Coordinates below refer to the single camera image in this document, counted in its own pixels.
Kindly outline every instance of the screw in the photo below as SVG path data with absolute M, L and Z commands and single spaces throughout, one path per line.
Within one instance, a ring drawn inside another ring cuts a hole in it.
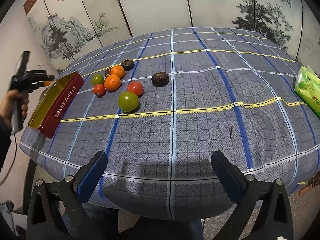
M 252 176 L 251 174 L 247 174 L 245 176 L 245 178 L 248 180 L 248 181 L 254 181 L 254 176 Z
M 71 175 L 68 175 L 68 176 L 66 176 L 66 177 L 64 178 L 64 180 L 65 180 L 66 182 L 70 182 L 70 181 L 72 181 L 72 179 L 73 179 L 73 177 L 72 177 Z
M 278 184 L 278 185 L 282 185 L 282 180 L 281 179 L 276 179 L 276 184 Z
M 38 179 L 38 180 L 36 181 L 36 185 L 37 185 L 37 186 L 40 186 L 40 185 L 42 184 L 42 182 L 43 182 L 42 179 Z

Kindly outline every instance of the table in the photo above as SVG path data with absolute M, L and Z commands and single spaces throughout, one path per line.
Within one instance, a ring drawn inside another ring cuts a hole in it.
M 96 98 L 91 77 L 134 59 L 121 87 Z M 221 150 L 243 173 L 281 178 L 288 193 L 319 171 L 320 120 L 294 93 L 298 64 L 259 33 L 182 28 L 93 51 L 61 75 L 85 79 L 52 139 L 26 127 L 20 148 L 61 180 L 93 157 L 108 167 L 91 202 L 159 219 L 212 217 L 232 206 L 212 171 Z M 154 87 L 151 76 L 169 73 Z M 140 108 L 123 114 L 117 97 L 144 86 Z

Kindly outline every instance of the sleeve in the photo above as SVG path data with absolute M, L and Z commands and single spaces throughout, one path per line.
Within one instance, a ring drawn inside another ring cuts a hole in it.
M 11 131 L 4 123 L 4 119 L 0 117 L 0 170 L 3 167 L 4 160 L 7 156 L 11 140 Z

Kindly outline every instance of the brown dried fruit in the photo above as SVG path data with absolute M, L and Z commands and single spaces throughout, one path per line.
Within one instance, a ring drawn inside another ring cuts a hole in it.
M 169 75 L 167 72 L 159 72 L 153 74 L 151 81 L 156 87 L 164 87 L 169 83 Z
M 110 75 L 110 71 L 111 71 L 111 67 L 108 67 L 106 69 L 106 71 L 104 72 L 105 77 L 107 77 L 108 75 Z
M 124 71 L 129 71 L 133 69 L 134 62 L 131 59 L 125 59 L 121 62 L 120 66 L 124 68 Z

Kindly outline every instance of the green tomato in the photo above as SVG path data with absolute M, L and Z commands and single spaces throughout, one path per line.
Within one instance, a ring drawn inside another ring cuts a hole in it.
M 93 78 L 91 79 L 92 85 L 97 85 L 97 84 L 104 84 L 104 78 L 100 74 L 95 74 Z
M 124 112 L 130 112 L 136 109 L 139 105 L 139 98 L 135 93 L 126 91 L 119 95 L 119 108 Z

